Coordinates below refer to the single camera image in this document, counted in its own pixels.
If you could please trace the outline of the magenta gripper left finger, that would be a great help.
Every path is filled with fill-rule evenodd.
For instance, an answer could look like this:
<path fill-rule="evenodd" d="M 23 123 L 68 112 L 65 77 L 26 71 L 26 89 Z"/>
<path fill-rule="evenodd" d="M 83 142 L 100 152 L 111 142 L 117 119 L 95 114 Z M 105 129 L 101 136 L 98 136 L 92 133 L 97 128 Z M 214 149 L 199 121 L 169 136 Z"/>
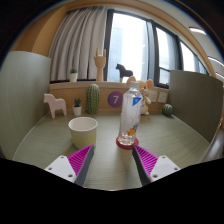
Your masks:
<path fill-rule="evenodd" d="M 94 146 L 89 145 L 69 156 L 60 155 L 45 168 L 45 171 L 83 186 L 93 155 Z"/>

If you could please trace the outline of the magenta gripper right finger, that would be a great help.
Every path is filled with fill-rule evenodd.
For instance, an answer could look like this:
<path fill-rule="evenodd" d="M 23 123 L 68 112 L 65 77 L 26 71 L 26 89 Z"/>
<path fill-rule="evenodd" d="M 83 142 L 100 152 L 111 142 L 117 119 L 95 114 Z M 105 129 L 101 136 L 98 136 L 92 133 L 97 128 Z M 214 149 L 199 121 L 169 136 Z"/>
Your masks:
<path fill-rule="evenodd" d="M 180 170 L 167 156 L 156 156 L 140 146 L 133 146 L 132 155 L 143 186 Z"/>

